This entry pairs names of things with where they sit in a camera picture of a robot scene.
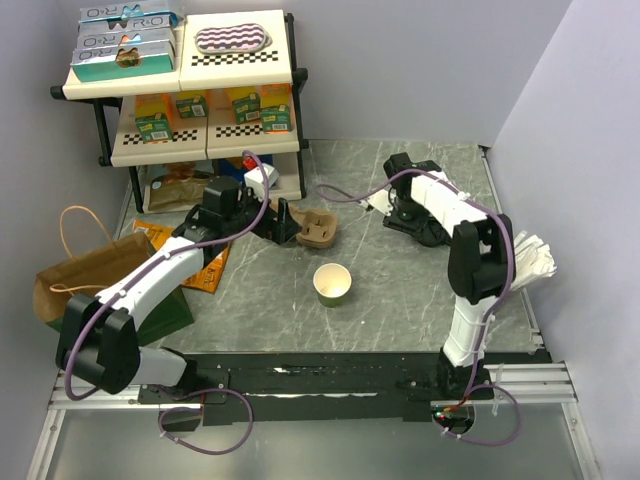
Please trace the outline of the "green paper coffee cup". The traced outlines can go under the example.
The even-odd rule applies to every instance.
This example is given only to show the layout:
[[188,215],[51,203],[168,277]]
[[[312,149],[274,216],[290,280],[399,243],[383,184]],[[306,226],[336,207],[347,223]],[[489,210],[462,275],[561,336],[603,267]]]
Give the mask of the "green paper coffee cup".
[[339,306],[352,286],[349,270],[337,263],[320,266],[313,275],[313,287],[318,301],[327,308]]

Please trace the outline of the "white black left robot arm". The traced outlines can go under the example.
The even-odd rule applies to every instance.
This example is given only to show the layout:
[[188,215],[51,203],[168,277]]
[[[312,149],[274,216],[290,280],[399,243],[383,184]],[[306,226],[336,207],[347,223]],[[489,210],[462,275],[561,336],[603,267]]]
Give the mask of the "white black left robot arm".
[[82,398],[72,390],[73,378],[109,394],[148,384],[161,386],[177,402],[195,395],[195,361],[173,350],[142,346],[138,331],[167,296],[232,241],[252,233],[281,245],[299,233],[286,200],[270,207],[269,189],[276,177],[264,165],[245,173],[242,182],[214,178],[201,203],[148,260],[97,294],[78,293],[67,302],[55,361],[64,371],[70,399]]

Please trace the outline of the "brown cardboard cup carrier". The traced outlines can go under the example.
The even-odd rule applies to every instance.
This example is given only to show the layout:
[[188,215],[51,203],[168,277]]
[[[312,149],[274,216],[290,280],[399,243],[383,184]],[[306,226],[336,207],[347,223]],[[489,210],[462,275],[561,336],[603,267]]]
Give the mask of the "brown cardboard cup carrier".
[[322,209],[301,210],[291,207],[291,215],[301,230],[295,235],[296,241],[306,247],[327,249],[336,238],[338,217]]

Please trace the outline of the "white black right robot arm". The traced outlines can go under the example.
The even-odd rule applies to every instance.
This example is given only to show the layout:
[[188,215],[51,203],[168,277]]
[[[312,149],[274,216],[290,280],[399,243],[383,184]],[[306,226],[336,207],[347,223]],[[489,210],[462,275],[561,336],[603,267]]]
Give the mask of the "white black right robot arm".
[[426,247],[449,246],[447,277],[456,295],[443,353],[450,365],[437,373],[438,390],[459,398],[472,377],[466,367],[484,357],[487,329],[515,279],[510,219],[475,204],[433,161],[406,153],[383,164],[391,181],[383,225]]

